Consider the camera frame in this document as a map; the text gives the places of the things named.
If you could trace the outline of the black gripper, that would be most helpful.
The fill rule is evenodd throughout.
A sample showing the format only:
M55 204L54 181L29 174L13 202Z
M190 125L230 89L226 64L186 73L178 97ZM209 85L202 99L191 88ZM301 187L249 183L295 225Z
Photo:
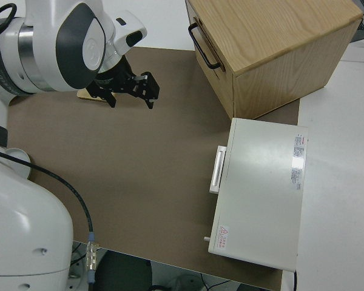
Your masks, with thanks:
M113 93L128 93L144 100L151 110L159 97L160 87L151 72L144 72L140 76L136 76L128 60L120 59L111 69L99 72L87 87L87 91L89 94L99 92L98 97L108 103L111 108L116 106L116 98Z

